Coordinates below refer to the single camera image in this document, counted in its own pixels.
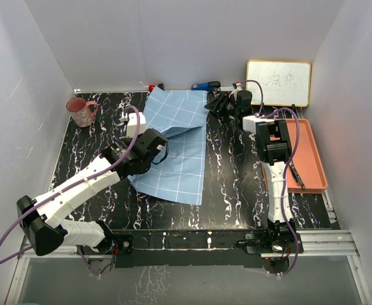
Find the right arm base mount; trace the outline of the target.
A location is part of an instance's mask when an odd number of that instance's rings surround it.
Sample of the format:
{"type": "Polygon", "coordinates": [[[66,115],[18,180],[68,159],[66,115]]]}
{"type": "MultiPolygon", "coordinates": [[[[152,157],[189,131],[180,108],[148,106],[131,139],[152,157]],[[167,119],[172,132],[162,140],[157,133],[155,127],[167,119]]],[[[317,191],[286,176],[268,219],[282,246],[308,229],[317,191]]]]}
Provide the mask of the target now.
{"type": "Polygon", "coordinates": [[[287,250],[294,254],[297,248],[299,254],[304,252],[300,236],[298,236],[298,243],[295,243],[294,238],[274,239],[257,232],[245,234],[235,242],[235,248],[241,248],[248,254],[286,254],[287,250]]]}

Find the blue checked tablecloth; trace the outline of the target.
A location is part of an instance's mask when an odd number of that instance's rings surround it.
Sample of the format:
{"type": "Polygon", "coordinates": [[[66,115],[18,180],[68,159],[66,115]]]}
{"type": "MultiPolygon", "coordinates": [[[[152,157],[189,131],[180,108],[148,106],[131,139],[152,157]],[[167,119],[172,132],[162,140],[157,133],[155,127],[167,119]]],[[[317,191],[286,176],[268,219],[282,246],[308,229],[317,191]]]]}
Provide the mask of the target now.
{"type": "Polygon", "coordinates": [[[147,173],[129,177],[140,193],[174,203],[202,204],[207,92],[154,88],[143,115],[148,128],[166,136],[168,148],[147,173]]]}

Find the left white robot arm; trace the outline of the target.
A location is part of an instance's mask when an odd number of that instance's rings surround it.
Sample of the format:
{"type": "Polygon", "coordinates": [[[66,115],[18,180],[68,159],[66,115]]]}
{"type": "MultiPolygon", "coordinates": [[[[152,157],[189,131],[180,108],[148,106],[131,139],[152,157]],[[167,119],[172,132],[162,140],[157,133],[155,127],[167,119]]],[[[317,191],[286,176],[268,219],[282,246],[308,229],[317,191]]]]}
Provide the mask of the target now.
{"type": "Polygon", "coordinates": [[[91,247],[101,254],[111,251],[119,239],[104,222],[67,220],[67,216],[104,189],[146,173],[167,144],[166,136],[152,128],[136,138],[120,138],[55,189],[36,198],[20,198],[20,227],[35,254],[48,255],[62,245],[91,247]]]}

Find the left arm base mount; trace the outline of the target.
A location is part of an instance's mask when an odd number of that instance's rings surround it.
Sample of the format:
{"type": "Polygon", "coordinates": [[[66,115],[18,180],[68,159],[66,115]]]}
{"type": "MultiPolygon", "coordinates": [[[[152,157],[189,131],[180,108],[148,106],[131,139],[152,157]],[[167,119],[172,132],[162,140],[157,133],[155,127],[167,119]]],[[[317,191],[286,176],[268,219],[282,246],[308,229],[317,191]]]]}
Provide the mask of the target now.
{"type": "Polygon", "coordinates": [[[104,239],[96,246],[96,250],[101,254],[130,255],[133,251],[133,236],[130,234],[118,234],[112,232],[107,226],[101,226],[104,239]]]}

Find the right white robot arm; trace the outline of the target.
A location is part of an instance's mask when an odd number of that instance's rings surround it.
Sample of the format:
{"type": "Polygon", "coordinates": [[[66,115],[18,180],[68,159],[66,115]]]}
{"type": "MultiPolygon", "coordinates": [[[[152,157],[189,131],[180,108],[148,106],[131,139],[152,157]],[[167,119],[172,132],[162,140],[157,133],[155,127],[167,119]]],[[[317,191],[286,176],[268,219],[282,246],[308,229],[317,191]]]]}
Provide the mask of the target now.
{"type": "Polygon", "coordinates": [[[273,252],[286,252],[298,237],[293,221],[287,190],[287,169],[297,151],[300,132],[292,144],[284,119],[272,119],[260,112],[254,113],[252,93],[247,90],[222,92],[205,108],[217,117],[233,116],[239,127],[255,135],[258,158],[266,173],[268,188],[268,228],[263,246],[273,252]]]}

